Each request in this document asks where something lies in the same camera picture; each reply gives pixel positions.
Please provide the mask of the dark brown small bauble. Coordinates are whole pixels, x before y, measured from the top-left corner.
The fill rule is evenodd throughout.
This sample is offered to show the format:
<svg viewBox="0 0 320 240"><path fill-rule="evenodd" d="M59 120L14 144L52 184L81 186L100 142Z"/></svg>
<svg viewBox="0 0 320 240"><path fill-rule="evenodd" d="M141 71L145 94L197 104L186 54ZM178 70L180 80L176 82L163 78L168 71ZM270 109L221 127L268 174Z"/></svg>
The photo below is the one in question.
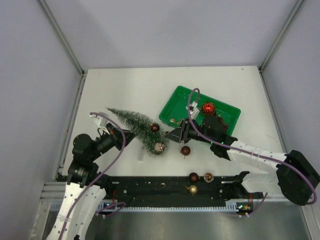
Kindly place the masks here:
<svg viewBox="0 0 320 240"><path fill-rule="evenodd" d="M156 133L160 130L160 125L158 123L151 123L150 124L150 130L153 132L153 133Z"/></svg>

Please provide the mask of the small green christmas tree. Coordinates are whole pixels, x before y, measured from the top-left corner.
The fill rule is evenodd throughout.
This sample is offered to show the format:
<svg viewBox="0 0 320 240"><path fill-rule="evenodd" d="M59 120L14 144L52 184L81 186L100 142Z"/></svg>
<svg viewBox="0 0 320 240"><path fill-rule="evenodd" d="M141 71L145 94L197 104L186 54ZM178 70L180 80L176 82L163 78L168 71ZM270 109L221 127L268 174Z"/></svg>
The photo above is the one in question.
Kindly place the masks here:
<svg viewBox="0 0 320 240"><path fill-rule="evenodd" d="M152 156L162 156L168 147L169 140L165 138L165 129L155 120L149 116L131 110L122 110L117 108L107 108L111 113L113 113L118 120L132 131L136 138L142 143L148 154ZM152 132L150 124L157 123L160 125L160 130L158 132ZM165 149L163 152L155 152L155 144L163 143Z"/></svg>

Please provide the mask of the red glitter bauble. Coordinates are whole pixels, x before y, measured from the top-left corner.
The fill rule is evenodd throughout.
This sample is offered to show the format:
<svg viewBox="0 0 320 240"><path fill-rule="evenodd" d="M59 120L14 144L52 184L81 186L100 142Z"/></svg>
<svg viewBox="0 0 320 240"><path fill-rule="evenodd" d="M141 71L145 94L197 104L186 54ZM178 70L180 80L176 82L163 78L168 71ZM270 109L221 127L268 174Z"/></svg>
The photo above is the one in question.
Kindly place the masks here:
<svg viewBox="0 0 320 240"><path fill-rule="evenodd" d="M216 114L216 107L212 102L205 102L201 106L201 112L205 116L214 116Z"/></svg>

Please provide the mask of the pine cone pair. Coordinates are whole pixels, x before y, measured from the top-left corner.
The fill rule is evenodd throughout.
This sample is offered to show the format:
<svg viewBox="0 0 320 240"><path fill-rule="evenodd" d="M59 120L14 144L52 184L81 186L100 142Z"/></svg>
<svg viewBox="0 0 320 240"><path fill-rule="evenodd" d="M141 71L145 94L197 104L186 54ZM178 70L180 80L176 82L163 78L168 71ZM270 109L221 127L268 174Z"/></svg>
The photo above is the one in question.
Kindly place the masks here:
<svg viewBox="0 0 320 240"><path fill-rule="evenodd" d="M203 179L206 183L211 183L214 180L214 176L212 173L207 172L204 174Z"/></svg>

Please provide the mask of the brown ribbon bow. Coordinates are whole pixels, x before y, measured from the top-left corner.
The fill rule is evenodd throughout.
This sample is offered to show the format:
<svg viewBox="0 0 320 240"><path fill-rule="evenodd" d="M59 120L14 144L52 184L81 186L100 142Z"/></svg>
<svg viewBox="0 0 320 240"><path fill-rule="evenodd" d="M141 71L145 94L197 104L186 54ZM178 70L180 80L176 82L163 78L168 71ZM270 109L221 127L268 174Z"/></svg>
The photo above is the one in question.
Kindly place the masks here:
<svg viewBox="0 0 320 240"><path fill-rule="evenodd" d="M226 133L228 130L228 124L224 122L224 119L220 116L217 117L217 119L219 120L219 122L222 124L223 130Z"/></svg>

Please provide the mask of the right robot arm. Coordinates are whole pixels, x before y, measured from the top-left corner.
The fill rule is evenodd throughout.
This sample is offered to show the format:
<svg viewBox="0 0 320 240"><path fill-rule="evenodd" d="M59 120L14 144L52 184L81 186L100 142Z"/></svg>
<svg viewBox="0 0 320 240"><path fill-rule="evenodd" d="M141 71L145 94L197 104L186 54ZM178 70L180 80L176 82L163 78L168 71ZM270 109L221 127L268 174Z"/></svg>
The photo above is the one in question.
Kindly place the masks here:
<svg viewBox="0 0 320 240"><path fill-rule="evenodd" d="M210 143L210 150L217 157L259 170L239 174L239 182L233 185L233 192L239 198L262 192L282 194L299 206L312 205L318 200L316 187L320 183L320 175L301 152L274 152L246 144L228 135L215 116L206 116L201 125L185 118L165 137L177 143L190 140Z"/></svg>

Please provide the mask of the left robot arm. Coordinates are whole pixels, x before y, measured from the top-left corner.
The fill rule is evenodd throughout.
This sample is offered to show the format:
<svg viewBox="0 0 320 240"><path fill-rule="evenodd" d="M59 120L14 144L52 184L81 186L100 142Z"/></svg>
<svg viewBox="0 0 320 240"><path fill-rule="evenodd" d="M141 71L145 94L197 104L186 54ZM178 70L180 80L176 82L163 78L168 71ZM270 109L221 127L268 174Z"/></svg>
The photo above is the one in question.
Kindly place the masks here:
<svg viewBox="0 0 320 240"><path fill-rule="evenodd" d="M102 131L96 139L82 133L73 140L73 159L63 200L48 240L85 239L100 202L113 194L111 177L98 171L95 160L112 148L122 151L135 134L130 130L119 130L111 123L102 127Z"/></svg>

